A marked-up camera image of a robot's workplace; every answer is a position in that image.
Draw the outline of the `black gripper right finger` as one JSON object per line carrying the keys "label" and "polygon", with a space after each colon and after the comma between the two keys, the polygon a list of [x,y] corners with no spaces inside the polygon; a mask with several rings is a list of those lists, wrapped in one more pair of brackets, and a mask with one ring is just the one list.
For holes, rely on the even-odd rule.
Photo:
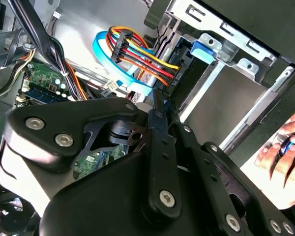
{"label": "black gripper right finger", "polygon": [[214,143],[200,145],[166,102],[170,134],[177,138],[178,163],[190,170],[203,199],[204,221],[212,236],[295,236],[295,226]]}

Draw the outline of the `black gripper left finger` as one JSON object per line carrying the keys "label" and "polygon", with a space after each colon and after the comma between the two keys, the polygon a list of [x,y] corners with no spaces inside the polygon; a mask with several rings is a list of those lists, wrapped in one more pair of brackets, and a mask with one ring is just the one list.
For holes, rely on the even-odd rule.
{"label": "black gripper left finger", "polygon": [[178,187],[175,139],[168,133],[160,93],[145,104],[121,97],[32,105],[6,119],[0,145],[0,184],[42,215],[50,200],[75,182],[81,157],[124,143],[144,161],[147,204],[162,210],[159,192]]}

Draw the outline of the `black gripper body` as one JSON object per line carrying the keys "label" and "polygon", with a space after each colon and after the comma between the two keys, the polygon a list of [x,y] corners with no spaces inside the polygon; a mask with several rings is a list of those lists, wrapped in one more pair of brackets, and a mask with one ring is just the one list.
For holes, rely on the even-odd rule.
{"label": "black gripper body", "polygon": [[176,155],[132,153],[58,192],[42,236],[210,236],[200,185]]}

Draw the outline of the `person's hand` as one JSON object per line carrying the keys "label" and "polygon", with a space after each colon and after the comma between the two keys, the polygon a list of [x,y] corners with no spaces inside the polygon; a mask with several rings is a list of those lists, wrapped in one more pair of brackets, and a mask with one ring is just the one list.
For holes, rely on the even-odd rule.
{"label": "person's hand", "polygon": [[295,113],[278,133],[291,134],[292,144],[278,162],[275,159],[281,150],[279,143],[259,152],[255,160],[256,185],[278,209],[287,209],[295,205]]}

